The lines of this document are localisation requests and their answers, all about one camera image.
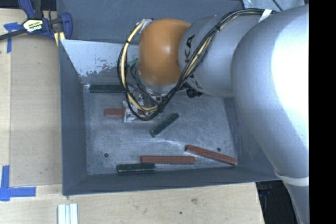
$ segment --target yellow cable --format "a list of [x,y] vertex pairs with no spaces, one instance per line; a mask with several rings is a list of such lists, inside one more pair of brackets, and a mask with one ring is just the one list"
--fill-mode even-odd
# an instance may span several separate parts
[[[122,51],[122,55],[121,55],[121,61],[120,61],[120,69],[121,69],[121,82],[122,85],[124,86],[124,88],[126,88],[126,81],[125,81],[125,59],[126,59],[126,55],[127,55],[127,50],[128,47],[130,45],[131,40],[133,39],[133,37],[135,36],[135,34],[139,31],[139,29],[143,26],[144,22],[139,23],[136,28],[132,31],[132,33],[130,34],[129,38],[127,39],[126,43],[124,44],[123,47],[123,51]],[[130,102],[136,106],[138,109],[142,110],[142,111],[153,111],[155,109],[157,109],[157,105],[153,106],[151,108],[145,108],[143,106],[140,106],[136,100],[134,100],[134,98],[132,97],[132,95],[130,95],[129,93],[127,93]]]

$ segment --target orange object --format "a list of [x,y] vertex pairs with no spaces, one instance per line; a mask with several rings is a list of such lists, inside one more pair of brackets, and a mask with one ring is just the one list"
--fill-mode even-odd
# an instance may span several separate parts
[[139,40],[138,75],[152,86],[177,83],[181,75],[178,48],[190,24],[177,19],[150,23]]
[[105,117],[124,116],[125,109],[105,109]]
[[221,163],[236,165],[238,162],[236,158],[221,153],[217,153],[214,151],[206,150],[205,148],[201,148],[198,146],[186,145],[185,150],[189,153],[193,153],[204,158],[213,159]]

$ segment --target blue tape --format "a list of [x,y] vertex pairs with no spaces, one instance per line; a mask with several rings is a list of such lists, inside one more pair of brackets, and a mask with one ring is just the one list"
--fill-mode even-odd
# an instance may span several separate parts
[[35,197],[36,187],[9,187],[9,165],[2,167],[0,201],[9,201],[14,197]]
[[[9,23],[4,24],[5,29],[10,33],[13,30],[21,30],[23,29],[23,26],[18,23]],[[10,53],[12,51],[12,38],[10,37],[7,41],[7,53]]]

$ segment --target gray bin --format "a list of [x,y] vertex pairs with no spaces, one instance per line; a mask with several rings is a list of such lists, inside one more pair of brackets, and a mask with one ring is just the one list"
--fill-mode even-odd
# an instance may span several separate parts
[[[178,112],[180,118],[152,138],[148,130],[162,119],[137,124],[106,119],[104,109],[121,103],[124,95],[87,92],[88,84],[115,84],[115,66],[91,73],[83,70],[85,65],[79,66],[79,62],[94,64],[98,59],[89,59],[86,54],[99,54],[111,44],[121,46],[143,18],[193,23],[241,8],[240,2],[227,0],[57,0],[58,14],[69,12],[74,28],[71,40],[59,45],[64,195],[277,180],[267,157],[237,114],[234,99],[206,95],[189,99],[179,93],[162,116]],[[140,155],[186,155],[184,144],[218,149],[235,156],[238,165],[196,157],[195,165],[157,166],[148,174],[116,173],[116,164],[139,162]]]

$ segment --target blue clamp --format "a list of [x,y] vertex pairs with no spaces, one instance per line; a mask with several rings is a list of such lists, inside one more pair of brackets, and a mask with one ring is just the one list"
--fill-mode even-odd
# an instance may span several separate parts
[[9,201],[14,197],[35,197],[36,187],[9,187],[9,165],[2,167],[0,201]]
[[[41,0],[17,0],[25,14],[27,15],[27,20],[30,19],[39,19],[43,21],[43,30],[41,31],[28,31],[29,35],[40,35],[48,37],[52,40],[55,40],[55,31],[51,28],[49,21],[43,18],[43,13],[41,11]],[[72,34],[72,21],[69,13],[61,14],[63,22],[63,32],[67,39],[71,37]]]
[[5,24],[5,28],[8,33],[0,35],[0,40],[8,39],[7,52],[12,50],[11,37],[29,34],[29,35],[40,35],[55,41],[55,31],[52,25],[62,23],[62,31],[65,38],[69,39],[72,34],[72,20],[69,13],[62,13],[60,18],[51,20],[49,18],[43,18],[43,13],[40,9],[41,0],[17,0],[20,8],[27,15],[27,20],[25,20],[21,25],[17,23]]

